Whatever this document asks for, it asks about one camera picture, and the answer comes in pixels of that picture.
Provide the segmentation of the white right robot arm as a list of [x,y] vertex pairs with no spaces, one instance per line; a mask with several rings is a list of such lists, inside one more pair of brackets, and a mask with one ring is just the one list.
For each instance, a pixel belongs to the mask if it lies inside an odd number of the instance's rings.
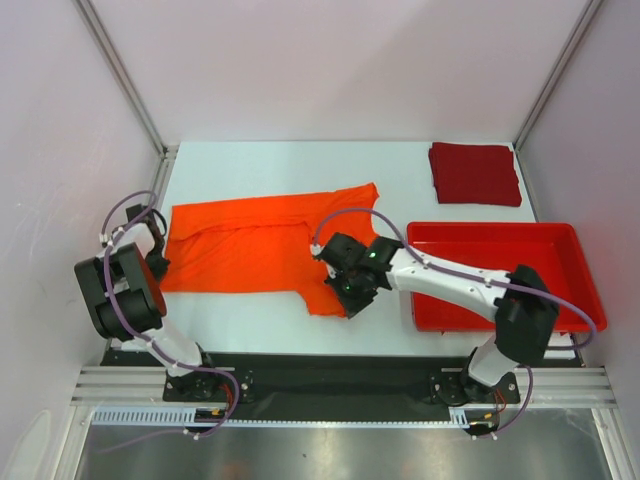
[[365,245],[342,233],[323,246],[312,245],[311,253],[326,265],[325,282],[348,317],[385,289],[426,295],[493,323],[494,334],[472,351],[459,375],[466,402],[483,402],[517,366],[540,362],[559,316],[546,285],[527,266],[483,271],[421,253],[399,240],[378,236]]

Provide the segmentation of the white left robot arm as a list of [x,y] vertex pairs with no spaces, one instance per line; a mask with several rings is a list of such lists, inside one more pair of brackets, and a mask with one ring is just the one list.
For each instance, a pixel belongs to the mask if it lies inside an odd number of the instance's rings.
[[150,205],[126,209],[127,222],[102,230],[102,250],[74,266],[91,322],[107,340],[131,342],[165,368],[166,401],[222,401],[232,405],[233,377],[166,319],[160,281],[168,272],[163,256],[167,223]]

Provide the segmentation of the orange t shirt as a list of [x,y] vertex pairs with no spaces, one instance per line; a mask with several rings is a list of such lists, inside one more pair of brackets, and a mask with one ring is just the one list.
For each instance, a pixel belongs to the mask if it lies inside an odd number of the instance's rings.
[[336,233],[362,243],[376,233],[373,183],[330,192],[183,204],[173,207],[161,282],[165,293],[295,292],[315,316],[345,314],[314,244]]

